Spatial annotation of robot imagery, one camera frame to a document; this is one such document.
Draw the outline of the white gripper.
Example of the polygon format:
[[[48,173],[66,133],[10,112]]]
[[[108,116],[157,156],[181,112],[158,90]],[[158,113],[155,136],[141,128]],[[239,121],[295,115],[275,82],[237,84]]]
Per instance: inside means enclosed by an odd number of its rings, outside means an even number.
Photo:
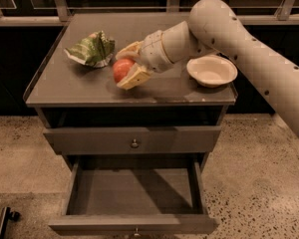
[[[137,60],[138,58],[143,66],[135,63],[127,75],[117,83],[119,88],[132,89],[145,83],[151,76],[150,71],[162,73],[172,66],[163,48],[161,30],[147,35],[143,42],[135,41],[127,45],[116,54],[117,60]]]

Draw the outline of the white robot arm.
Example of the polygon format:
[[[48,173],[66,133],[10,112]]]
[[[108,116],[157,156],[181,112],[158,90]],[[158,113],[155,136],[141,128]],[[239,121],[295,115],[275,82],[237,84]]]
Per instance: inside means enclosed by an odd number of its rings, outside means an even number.
[[[118,87],[131,89],[152,73],[213,51],[228,57],[299,137],[299,67],[253,37],[221,0],[200,0],[187,20],[120,50],[118,60],[135,63]]]

